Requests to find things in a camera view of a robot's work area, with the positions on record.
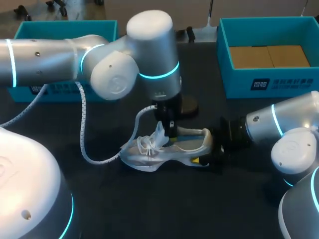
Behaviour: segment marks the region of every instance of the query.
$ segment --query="cable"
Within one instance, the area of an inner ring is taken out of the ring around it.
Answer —
[[[134,125],[134,130],[133,130],[132,136],[129,139],[129,141],[126,143],[125,147],[123,147],[120,150],[120,152],[118,152],[116,155],[114,155],[113,157],[111,157],[109,159],[105,159],[103,161],[95,161],[95,160],[92,160],[91,158],[89,158],[89,156],[87,155],[87,153],[85,151],[85,143],[84,142],[85,142],[85,123],[86,123],[86,98],[85,98],[84,89],[79,82],[75,82],[75,84],[79,88],[81,100],[82,100],[82,118],[81,118],[81,130],[80,130],[81,153],[87,162],[94,164],[94,165],[101,165],[101,164],[106,164],[106,163],[112,162],[113,160],[119,158],[121,156],[121,154],[132,144],[132,142],[136,136],[136,133],[138,131],[140,117],[148,111],[152,111],[152,110],[157,109],[157,107],[156,106],[148,106],[148,107],[142,109],[140,112],[138,112],[138,114],[136,115],[136,118],[135,118],[135,125]]]
[[[18,114],[16,117],[14,117],[13,119],[9,120],[8,122],[0,124],[0,127],[3,127],[3,128],[8,127],[9,125],[11,125],[14,122],[18,121],[19,119],[21,119],[35,105],[35,103],[38,102],[40,97],[44,94],[44,92],[46,90],[46,87],[47,87],[47,85],[44,85],[41,88],[41,90],[39,91],[37,96],[33,99],[33,101],[20,114]]]

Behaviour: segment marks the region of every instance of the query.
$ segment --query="teal box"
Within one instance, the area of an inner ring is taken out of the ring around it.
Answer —
[[[117,22],[115,20],[90,21],[26,21],[21,23],[15,39],[66,39],[89,34],[99,35],[109,42],[118,38]],[[81,82],[87,101],[104,101],[92,90],[89,82]],[[41,87],[9,88],[15,102],[31,102]],[[59,82],[49,84],[40,102],[79,102],[81,97],[74,82]]]
[[[300,45],[310,67],[234,67],[229,47],[272,45]],[[222,18],[217,56],[227,98],[294,97],[319,90],[319,24],[313,17]]]

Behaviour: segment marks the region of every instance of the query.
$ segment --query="robotic arm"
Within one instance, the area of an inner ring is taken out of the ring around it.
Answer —
[[[158,106],[165,134],[175,137],[182,107],[181,77],[171,17],[159,10],[139,13],[127,35],[109,43],[96,35],[64,40],[0,40],[0,86],[42,86],[89,79],[101,98],[127,95],[139,74]]]
[[[317,239],[319,235],[319,92],[271,105],[240,117],[222,120],[225,148],[238,150],[274,143],[271,158],[292,188],[279,205],[285,239]]]

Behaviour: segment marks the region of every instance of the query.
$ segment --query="black tabletop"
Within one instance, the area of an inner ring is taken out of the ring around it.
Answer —
[[[199,116],[182,127],[218,126],[280,99],[226,100],[215,43],[178,46],[182,90],[199,102]],[[93,159],[113,156],[130,137],[135,115],[150,100],[139,84],[116,103],[89,103],[87,152]],[[0,91],[0,119],[24,109]],[[8,129],[35,139],[56,157],[80,214],[84,239],[281,239],[278,205],[285,187],[270,159],[271,147],[232,155],[219,170],[168,162],[143,173],[120,160],[92,166],[79,148],[81,104],[38,104]],[[156,126],[142,117],[139,135]]]

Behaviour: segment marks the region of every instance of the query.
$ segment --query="white sneaker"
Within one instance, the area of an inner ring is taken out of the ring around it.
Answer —
[[[198,157],[209,154],[213,139],[204,129],[177,128],[177,140],[170,142],[159,121],[151,136],[138,137],[121,155],[128,166],[145,172],[156,171],[163,163],[176,160],[187,166],[202,166]]]

